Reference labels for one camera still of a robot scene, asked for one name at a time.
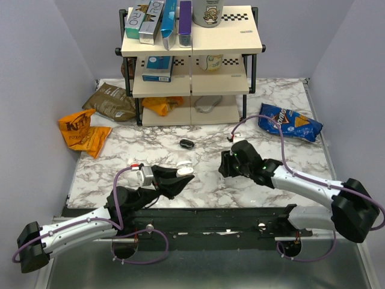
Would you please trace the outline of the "brown item behind shelf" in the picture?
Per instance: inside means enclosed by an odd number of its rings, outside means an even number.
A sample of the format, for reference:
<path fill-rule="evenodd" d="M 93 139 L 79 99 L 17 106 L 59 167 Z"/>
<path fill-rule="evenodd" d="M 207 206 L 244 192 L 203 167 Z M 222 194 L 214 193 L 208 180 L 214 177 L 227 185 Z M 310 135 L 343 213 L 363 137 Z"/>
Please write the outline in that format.
<path fill-rule="evenodd" d="M 123 78 L 126 78 L 126 75 L 128 75 L 129 79 L 134 79 L 135 72 L 134 72 L 134 66 L 136 64 L 137 58 L 124 58 L 122 65 L 121 65 L 121 74 Z"/>

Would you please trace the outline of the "silver Rio box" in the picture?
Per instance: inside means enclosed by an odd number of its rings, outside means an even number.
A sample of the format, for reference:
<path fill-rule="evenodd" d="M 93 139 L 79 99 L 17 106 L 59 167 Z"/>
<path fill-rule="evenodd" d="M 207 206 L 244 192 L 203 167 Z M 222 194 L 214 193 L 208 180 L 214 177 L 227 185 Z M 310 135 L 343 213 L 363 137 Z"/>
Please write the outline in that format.
<path fill-rule="evenodd" d="M 152 0 L 139 30 L 139 40 L 142 44 L 154 45 L 161 24 L 164 1 Z"/>

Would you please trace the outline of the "purple box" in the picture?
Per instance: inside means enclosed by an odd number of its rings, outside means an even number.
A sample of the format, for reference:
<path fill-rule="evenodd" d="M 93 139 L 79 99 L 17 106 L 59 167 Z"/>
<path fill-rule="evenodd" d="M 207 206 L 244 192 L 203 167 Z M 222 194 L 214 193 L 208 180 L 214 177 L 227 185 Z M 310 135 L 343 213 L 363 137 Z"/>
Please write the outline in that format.
<path fill-rule="evenodd" d="M 180 1 L 179 6 L 179 44 L 182 48 L 192 47 L 192 2 Z"/>

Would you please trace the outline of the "teal Rio box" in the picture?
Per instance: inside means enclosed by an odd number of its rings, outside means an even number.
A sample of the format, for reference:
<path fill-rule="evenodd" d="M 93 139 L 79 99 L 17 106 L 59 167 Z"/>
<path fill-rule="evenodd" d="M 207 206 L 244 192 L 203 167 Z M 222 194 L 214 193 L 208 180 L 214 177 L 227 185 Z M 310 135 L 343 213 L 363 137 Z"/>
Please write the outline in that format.
<path fill-rule="evenodd" d="M 147 13 L 150 0 L 135 1 L 132 11 L 125 23 L 125 34 L 129 39 L 139 39 L 139 30 Z"/>

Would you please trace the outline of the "white cartoon mug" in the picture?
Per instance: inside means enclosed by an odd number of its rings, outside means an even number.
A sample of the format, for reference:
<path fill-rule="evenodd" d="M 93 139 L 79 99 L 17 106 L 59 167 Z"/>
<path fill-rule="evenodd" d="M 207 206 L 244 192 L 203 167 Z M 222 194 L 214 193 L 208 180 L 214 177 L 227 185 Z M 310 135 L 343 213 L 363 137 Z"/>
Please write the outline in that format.
<path fill-rule="evenodd" d="M 221 22 L 223 0 L 194 0 L 192 1 L 192 19 L 195 24 L 212 28 Z"/>

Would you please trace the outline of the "blue razor box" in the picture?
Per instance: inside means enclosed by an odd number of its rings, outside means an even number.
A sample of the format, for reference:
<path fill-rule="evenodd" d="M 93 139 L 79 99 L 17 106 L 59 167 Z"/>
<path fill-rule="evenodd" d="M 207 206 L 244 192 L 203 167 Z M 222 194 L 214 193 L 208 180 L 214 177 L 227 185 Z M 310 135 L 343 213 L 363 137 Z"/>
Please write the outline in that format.
<path fill-rule="evenodd" d="M 149 56 L 146 58 L 143 71 L 143 81 L 171 82 L 174 57 Z"/>

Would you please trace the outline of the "beige three-tier shelf rack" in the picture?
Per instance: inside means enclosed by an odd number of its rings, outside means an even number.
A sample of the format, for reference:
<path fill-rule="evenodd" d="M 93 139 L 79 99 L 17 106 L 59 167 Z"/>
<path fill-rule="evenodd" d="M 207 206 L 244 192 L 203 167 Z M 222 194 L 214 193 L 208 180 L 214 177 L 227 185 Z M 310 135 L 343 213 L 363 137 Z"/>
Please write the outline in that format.
<path fill-rule="evenodd" d="M 136 57 L 134 79 L 125 78 L 127 95 L 135 101 L 139 126 L 169 126 L 235 123 L 247 115 L 247 96 L 256 91 L 257 55 L 265 51 L 258 33 L 258 12 L 249 5 L 225 6 L 222 22 L 215 28 L 192 25 L 192 47 L 176 43 L 169 51 L 162 37 L 154 45 L 139 43 L 125 35 L 125 20 L 132 8 L 119 11 L 122 45 L 115 54 Z M 223 54 L 221 68 L 206 72 L 199 68 L 199 55 Z M 145 82 L 142 71 L 148 56 L 174 57 L 171 82 Z M 222 101 L 210 113 L 199 113 L 194 104 L 201 96 L 221 95 Z M 162 117 L 144 108 L 148 97 L 181 96 L 184 103 Z"/>

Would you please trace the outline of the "blue Doritos bag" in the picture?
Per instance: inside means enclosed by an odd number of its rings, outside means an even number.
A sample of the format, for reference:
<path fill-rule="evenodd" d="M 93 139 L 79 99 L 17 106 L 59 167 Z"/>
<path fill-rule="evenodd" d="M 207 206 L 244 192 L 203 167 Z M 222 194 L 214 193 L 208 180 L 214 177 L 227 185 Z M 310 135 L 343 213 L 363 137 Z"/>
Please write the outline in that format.
<path fill-rule="evenodd" d="M 315 142 L 323 128 L 323 124 L 303 114 L 275 105 L 262 103 L 259 114 L 269 117 L 269 119 L 259 118 L 260 128 L 272 134 L 279 134 L 278 124 L 285 137 L 302 138 L 309 142 Z"/>

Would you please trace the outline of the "orange Kettle chips bag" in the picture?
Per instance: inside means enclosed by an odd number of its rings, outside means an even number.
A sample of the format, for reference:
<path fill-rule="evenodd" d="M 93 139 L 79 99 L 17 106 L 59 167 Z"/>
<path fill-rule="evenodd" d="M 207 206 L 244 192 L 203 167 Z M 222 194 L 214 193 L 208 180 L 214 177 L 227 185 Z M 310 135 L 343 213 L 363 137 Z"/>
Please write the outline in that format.
<path fill-rule="evenodd" d="M 58 121 L 60 132 L 68 146 L 74 151 L 85 151 L 94 159 L 98 158 L 112 128 L 91 126 L 95 109 L 83 110 L 63 117 Z"/>

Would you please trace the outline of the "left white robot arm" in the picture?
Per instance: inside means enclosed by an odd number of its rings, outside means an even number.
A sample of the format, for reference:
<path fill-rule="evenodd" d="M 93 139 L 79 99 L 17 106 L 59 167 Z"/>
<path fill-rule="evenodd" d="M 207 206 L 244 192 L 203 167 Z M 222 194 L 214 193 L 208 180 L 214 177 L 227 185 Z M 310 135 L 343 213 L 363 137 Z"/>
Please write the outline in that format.
<path fill-rule="evenodd" d="M 161 196 L 174 199 L 194 178 L 190 161 L 181 161 L 174 169 L 133 164 L 119 174 L 127 171 L 136 172 L 140 182 L 137 189 L 119 186 L 115 178 L 104 206 L 60 223 L 27 224 L 16 240 L 12 262 L 20 264 L 22 273 L 30 273 L 48 265 L 51 258 L 89 241 L 136 237 L 140 230 L 134 224 L 135 212 L 150 208 Z"/>

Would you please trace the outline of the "orange snack bag on shelf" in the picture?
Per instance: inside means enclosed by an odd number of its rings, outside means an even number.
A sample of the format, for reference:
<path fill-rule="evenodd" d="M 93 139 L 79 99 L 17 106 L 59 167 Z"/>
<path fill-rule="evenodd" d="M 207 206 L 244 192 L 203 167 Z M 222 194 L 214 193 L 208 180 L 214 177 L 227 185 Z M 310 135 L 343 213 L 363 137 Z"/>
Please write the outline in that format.
<path fill-rule="evenodd" d="M 144 98 L 142 105 L 159 116 L 167 116 L 170 111 L 184 103 L 181 96 Z"/>

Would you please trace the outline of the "brown snack bag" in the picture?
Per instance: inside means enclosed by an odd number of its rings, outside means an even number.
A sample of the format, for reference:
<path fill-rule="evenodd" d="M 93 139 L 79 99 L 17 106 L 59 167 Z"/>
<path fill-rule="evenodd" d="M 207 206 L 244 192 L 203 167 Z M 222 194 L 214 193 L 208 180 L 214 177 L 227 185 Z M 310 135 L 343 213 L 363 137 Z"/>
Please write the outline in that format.
<path fill-rule="evenodd" d="M 136 116 L 135 102 L 126 95 L 126 90 L 107 83 L 89 97 L 82 109 L 95 109 L 116 122 L 127 122 Z"/>

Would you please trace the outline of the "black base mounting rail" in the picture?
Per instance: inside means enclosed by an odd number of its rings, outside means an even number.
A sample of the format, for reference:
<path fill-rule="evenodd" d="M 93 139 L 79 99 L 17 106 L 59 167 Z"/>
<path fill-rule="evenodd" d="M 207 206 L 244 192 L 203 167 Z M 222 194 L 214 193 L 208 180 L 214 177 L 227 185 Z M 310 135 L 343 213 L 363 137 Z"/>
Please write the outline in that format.
<path fill-rule="evenodd" d="M 288 221 L 293 205 L 273 208 L 150 208 L 124 217 L 119 236 L 133 233 L 140 251 L 274 250 L 277 240 L 311 237 Z"/>

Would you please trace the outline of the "blue tall box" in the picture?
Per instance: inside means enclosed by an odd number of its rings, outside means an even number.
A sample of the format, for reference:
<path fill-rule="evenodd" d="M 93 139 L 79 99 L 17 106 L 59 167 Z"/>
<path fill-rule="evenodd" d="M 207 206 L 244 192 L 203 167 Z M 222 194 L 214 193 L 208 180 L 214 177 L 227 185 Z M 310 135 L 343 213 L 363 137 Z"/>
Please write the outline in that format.
<path fill-rule="evenodd" d="M 166 0 L 162 15 L 161 35 L 164 48 L 170 50 L 176 42 L 177 0 Z"/>

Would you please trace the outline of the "black earbud charging case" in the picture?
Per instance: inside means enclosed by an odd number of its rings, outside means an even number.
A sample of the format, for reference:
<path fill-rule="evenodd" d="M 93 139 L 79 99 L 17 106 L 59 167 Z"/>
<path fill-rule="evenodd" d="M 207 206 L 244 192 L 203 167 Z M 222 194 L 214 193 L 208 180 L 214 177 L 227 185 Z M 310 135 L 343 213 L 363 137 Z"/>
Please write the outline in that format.
<path fill-rule="evenodd" d="M 179 142 L 180 146 L 185 149 L 192 149 L 194 148 L 195 144 L 193 141 L 187 140 L 187 139 L 182 139 Z"/>

